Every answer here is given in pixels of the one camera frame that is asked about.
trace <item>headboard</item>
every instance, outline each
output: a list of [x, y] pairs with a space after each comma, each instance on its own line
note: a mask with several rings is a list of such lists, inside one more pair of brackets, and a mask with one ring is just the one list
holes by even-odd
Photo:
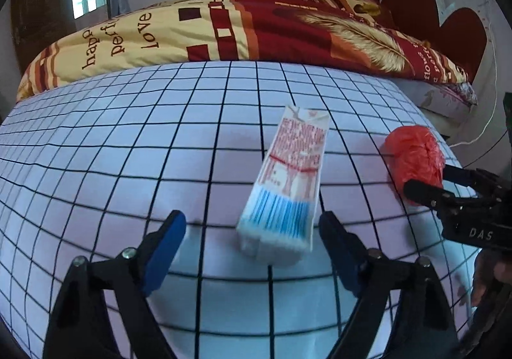
[[380, 0], [391, 11], [398, 29], [432, 47], [462, 66], [472, 81], [487, 45], [480, 17], [470, 8], [455, 10], [439, 26], [436, 0]]

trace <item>brown door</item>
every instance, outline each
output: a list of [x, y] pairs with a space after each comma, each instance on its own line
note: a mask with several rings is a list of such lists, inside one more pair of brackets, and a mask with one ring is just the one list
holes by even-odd
[[71, 0], [11, 0], [12, 38], [20, 71], [50, 44], [75, 31]]

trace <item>plastic bag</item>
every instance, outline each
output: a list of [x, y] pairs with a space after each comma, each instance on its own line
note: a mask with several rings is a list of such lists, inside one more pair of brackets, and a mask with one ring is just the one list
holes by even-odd
[[430, 129], [401, 126], [388, 135], [384, 147], [395, 157], [390, 171], [400, 194], [403, 195], [404, 184], [411, 179], [443, 187], [444, 155]]

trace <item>blue gripper pad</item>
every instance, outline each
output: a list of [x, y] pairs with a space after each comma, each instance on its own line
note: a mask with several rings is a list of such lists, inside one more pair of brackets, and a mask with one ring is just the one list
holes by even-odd
[[322, 213], [318, 227], [341, 283], [359, 298], [364, 288], [360, 274], [365, 266], [367, 249], [357, 235], [345, 230], [332, 211]]
[[185, 237], [187, 227], [185, 215], [178, 211], [171, 213], [160, 229], [154, 233], [162, 233], [166, 227], [167, 230], [161, 236], [160, 243], [145, 265], [142, 292], [146, 297], [149, 297], [153, 291], [160, 288], [169, 271], [172, 260]]

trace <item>screw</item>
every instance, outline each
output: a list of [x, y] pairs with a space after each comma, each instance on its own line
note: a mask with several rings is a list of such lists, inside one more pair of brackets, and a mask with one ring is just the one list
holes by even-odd
[[135, 248], [125, 248], [122, 251], [121, 256], [124, 259], [131, 259], [135, 256], [136, 253], [137, 253], [137, 249], [135, 249]]
[[416, 259], [416, 262], [425, 268], [428, 268], [431, 265], [430, 259], [428, 257], [419, 257]]
[[83, 257], [82, 255], [80, 255], [79, 257], [76, 257], [75, 259], [73, 259], [73, 265], [75, 267], [79, 267], [80, 265], [82, 265], [85, 261], [87, 261], [87, 259], [85, 257]]
[[368, 249], [368, 255], [374, 259], [381, 259], [384, 256], [380, 250], [375, 248]]

